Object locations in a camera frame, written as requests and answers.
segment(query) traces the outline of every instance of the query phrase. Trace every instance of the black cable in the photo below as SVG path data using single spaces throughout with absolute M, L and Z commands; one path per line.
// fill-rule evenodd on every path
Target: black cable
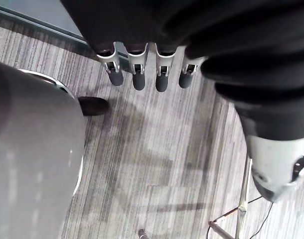
M 251 201 L 249 201 L 248 204 L 250 204 L 250 203 L 252 203 L 252 202 L 254 202 L 254 201 L 256 201 L 256 200 L 259 200 L 260 198 L 262 198 L 262 196 L 260 196 L 260 197 L 258 197 L 258 198 L 255 198 L 255 199 L 253 199 L 253 200 L 251 200 Z M 227 212 L 227 213 L 225 213 L 225 214 L 219 216 L 219 217 L 216 218 L 215 220 L 213 220 L 213 222 L 215 223 L 215 222 L 217 222 L 217 220 L 219 220 L 220 218 L 226 217 L 226 216 L 230 215 L 231 213 L 235 212 L 237 209 L 238 209 L 238 207 L 233 208 L 233 209 L 230 210 L 229 212 Z M 206 239 L 208 239 L 208 235 L 209 235 L 210 229 L 211 229 L 211 227 L 209 226 L 208 229 L 207 229 L 207 233 L 206 233 Z
M 264 223 L 266 222 L 266 220 L 267 220 L 267 218 L 268 218 L 268 216 L 270 215 L 270 212 L 271 212 L 271 209 L 272 209 L 272 206 L 273 206 L 273 203 L 271 204 L 271 207 L 270 207 L 270 209 L 268 210 L 268 213 L 267 213 L 267 216 L 265 217 L 265 219 L 264 219 L 264 221 L 263 221 L 263 223 L 262 223 L 262 225 L 261 225 L 261 227 L 259 228 L 259 230 L 254 234 L 254 235 L 252 235 L 251 237 L 250 237 L 250 239 L 252 239 L 252 238 L 254 238 L 254 236 L 256 236 L 260 231 L 261 231 L 261 229 L 262 229 L 262 227 L 263 227 L 263 225 L 264 225 Z

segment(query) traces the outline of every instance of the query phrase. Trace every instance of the floor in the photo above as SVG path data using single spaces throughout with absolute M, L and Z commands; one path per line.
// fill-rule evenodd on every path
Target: floor
M 207 222 L 239 201 L 245 142 L 232 104 L 197 72 L 188 89 L 178 86 L 178 49 L 169 87 L 158 93 L 155 54 L 138 92 L 131 75 L 113 87 L 91 52 L 73 43 L 0 19 L 0 61 L 65 83 L 78 96 L 111 104 L 87 118 L 85 167 L 62 229 L 63 239 L 205 239 Z M 258 197 L 251 182 L 250 199 Z M 244 238 L 261 225 L 270 203 L 249 205 Z M 231 235 L 236 214 L 219 222 Z M 210 239 L 220 238 L 213 231 Z M 273 206 L 256 239 L 304 239 L 304 186 Z

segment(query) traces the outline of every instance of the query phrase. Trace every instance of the robotic hand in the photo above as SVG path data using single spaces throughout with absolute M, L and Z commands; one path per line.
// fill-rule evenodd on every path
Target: robotic hand
M 61 0 L 114 85 L 123 42 L 144 87 L 147 43 L 156 43 L 163 92 L 177 46 L 183 73 L 203 75 L 235 104 L 261 195 L 274 202 L 304 174 L 304 0 Z M 181 87 L 190 84 L 184 77 Z

